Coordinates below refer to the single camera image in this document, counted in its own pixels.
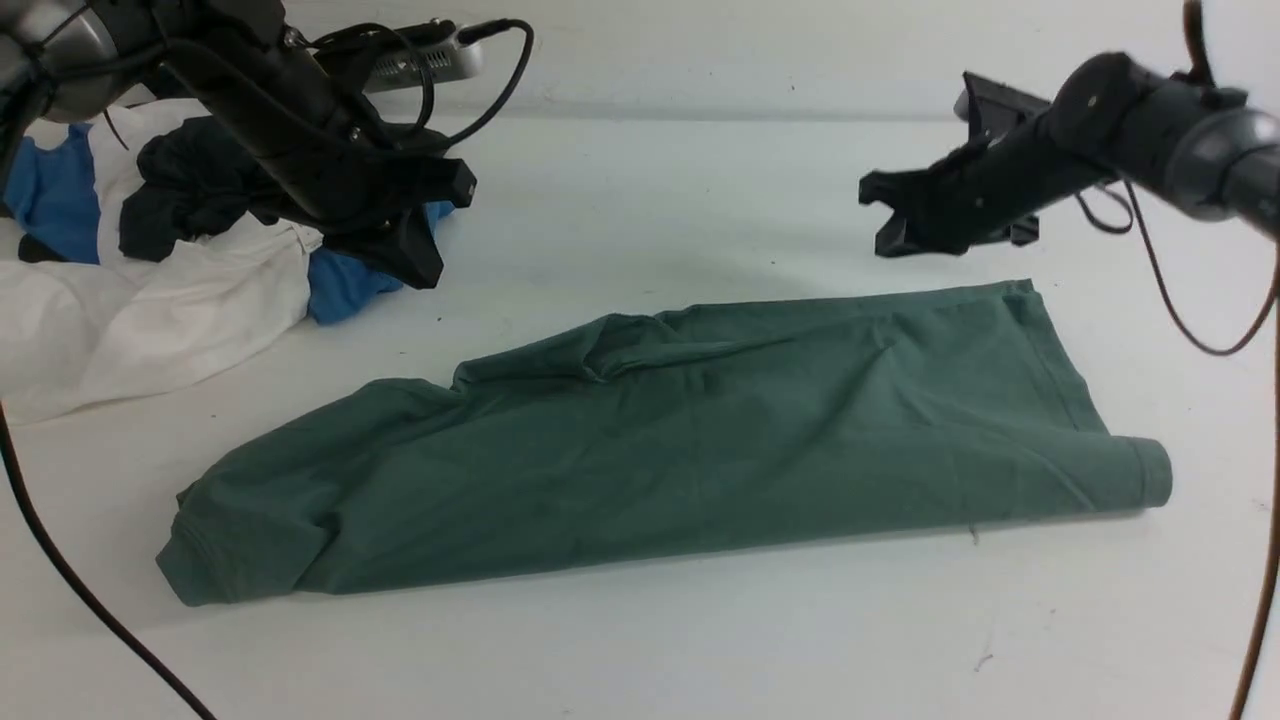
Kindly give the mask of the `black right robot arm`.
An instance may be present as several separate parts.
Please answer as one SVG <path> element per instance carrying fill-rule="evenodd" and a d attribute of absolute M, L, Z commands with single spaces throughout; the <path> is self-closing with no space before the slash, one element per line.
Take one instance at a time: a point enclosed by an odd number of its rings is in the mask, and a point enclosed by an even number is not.
<path fill-rule="evenodd" d="M 1277 238 L 1277 119 L 1243 90 L 1162 77 L 1124 53 L 1091 58 L 1052 100 L 963 78 L 968 141 L 924 169 L 860 181 L 860 204 L 892 211 L 879 258 L 1034 243 L 1042 210 L 1119 181 L 1199 222 L 1238 218 Z"/>

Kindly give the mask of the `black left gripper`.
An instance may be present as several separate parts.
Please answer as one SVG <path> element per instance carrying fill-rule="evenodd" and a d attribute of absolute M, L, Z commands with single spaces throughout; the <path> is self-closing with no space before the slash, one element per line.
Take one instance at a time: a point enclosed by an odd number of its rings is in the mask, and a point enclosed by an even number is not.
<path fill-rule="evenodd" d="M 399 152 L 362 159 L 310 179 L 282 184 L 280 217 L 316 229 L 323 247 L 352 258 L 413 290 L 431 290 L 444 260 L 428 208 L 468 208 L 476 191 L 470 167 L 451 158 Z"/>

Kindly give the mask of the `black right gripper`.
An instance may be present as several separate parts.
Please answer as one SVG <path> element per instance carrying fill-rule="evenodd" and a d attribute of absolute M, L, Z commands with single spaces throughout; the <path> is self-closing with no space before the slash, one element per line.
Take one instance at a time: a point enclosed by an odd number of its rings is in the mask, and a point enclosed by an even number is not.
<path fill-rule="evenodd" d="M 860 178 L 858 201 L 883 204 L 891 218 L 876 233 L 876 255 L 896 259 L 922 254 L 960 256 L 974 246 L 1024 247 L 1041 236 L 1039 218 L 1015 218 L 1007 208 L 989 209 L 974 188 L 989 159 L 991 140 L 970 140 L 920 170 L 873 170 Z"/>

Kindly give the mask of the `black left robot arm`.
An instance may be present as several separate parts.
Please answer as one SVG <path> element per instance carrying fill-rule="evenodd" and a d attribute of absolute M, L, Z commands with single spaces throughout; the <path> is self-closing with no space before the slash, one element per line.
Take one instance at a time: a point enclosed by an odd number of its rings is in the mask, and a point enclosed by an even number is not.
<path fill-rule="evenodd" d="M 474 173 L 403 145 L 358 79 L 329 73 L 279 1 L 5 1 L 3 174 L 38 119 L 77 123 L 166 68 L 268 176 L 252 209 L 323 233 L 416 290 L 444 263 L 429 202 L 467 208 Z"/>

